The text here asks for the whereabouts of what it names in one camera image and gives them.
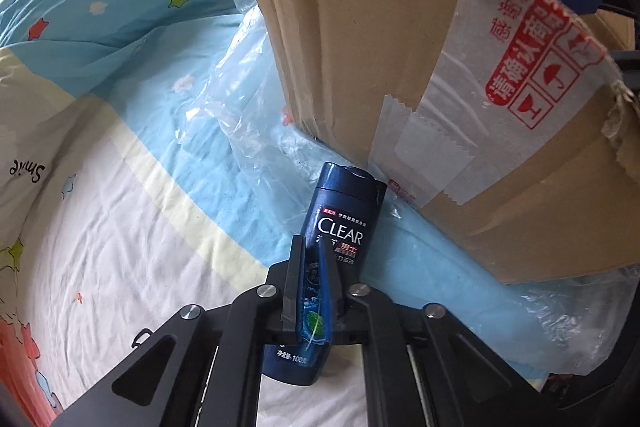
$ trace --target metal screw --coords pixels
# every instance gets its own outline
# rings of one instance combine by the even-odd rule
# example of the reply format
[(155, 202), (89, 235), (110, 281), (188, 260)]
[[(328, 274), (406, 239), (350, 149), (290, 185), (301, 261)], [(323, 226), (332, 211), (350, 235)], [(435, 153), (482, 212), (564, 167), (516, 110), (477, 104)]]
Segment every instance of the metal screw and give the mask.
[(427, 307), (424, 309), (424, 313), (430, 319), (441, 319), (446, 315), (447, 309), (442, 304), (427, 304)]
[(260, 297), (273, 297), (278, 293), (278, 289), (273, 284), (263, 284), (257, 289)]
[(371, 291), (371, 286), (362, 284), (360, 282), (349, 286), (349, 293), (354, 297), (364, 297), (366, 295), (369, 295), (370, 291)]
[(180, 317), (184, 318), (186, 321), (190, 321), (191, 319), (195, 319), (200, 316), (201, 308), (197, 304), (187, 304), (180, 308)]

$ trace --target plastic bag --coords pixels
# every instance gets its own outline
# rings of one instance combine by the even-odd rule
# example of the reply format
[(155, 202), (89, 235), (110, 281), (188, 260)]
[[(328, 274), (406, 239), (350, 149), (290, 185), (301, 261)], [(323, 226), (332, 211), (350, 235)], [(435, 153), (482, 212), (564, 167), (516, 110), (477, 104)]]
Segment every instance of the plastic bag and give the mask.
[[(218, 119), (261, 204), (298, 233), (322, 164), (348, 162), (292, 124), (260, 10), (236, 5), (244, 20), (188, 114)], [(388, 191), (362, 280), (404, 305), (440, 302), (506, 360), (585, 375), (611, 352), (639, 275), (503, 285)]]

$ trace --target yellow stripe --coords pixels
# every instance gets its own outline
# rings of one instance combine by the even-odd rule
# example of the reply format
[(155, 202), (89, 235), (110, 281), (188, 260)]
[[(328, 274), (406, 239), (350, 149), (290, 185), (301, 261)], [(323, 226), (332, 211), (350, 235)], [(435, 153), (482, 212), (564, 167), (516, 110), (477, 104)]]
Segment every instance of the yellow stripe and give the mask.
[(103, 103), (97, 118), (102, 120), (109, 138), (162, 215), (220, 277), (239, 292), (264, 282), (267, 268), (207, 217), (111, 105)]
[[(57, 110), (64, 109), (75, 100), (55, 83), (31, 73), (11, 51), (0, 48), (0, 85), (12, 82), (43, 97)], [(100, 101), (100, 109), (95, 116), (98, 124), (107, 131), (127, 166), (178, 235), (238, 292), (263, 283), (267, 268), (191, 200), (111, 105), (94, 98)]]

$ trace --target fragile symbol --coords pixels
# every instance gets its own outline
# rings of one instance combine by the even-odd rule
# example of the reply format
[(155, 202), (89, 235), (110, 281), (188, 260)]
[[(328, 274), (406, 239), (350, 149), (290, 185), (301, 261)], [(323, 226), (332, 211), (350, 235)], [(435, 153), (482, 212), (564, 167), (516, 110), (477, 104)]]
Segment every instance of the fragile symbol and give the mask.
[(527, 127), (533, 129), (545, 118), (551, 108), (552, 105), (546, 101), (545, 97), (527, 83), (513, 100), (509, 110)]

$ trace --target black gripper frame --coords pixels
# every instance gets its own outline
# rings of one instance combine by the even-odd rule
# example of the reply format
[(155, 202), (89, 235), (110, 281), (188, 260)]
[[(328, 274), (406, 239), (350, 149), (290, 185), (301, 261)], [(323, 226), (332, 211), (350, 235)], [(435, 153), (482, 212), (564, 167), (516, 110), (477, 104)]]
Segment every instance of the black gripper frame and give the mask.
[[(572, 425), (444, 307), (416, 310), (375, 288), (342, 288), (322, 240), (332, 344), (362, 344), (370, 427)], [(274, 288), (251, 288), (208, 311), (183, 307), (53, 427), (255, 426), (263, 347), (296, 342), (304, 249), (294, 236), (289, 261), (269, 270)]]

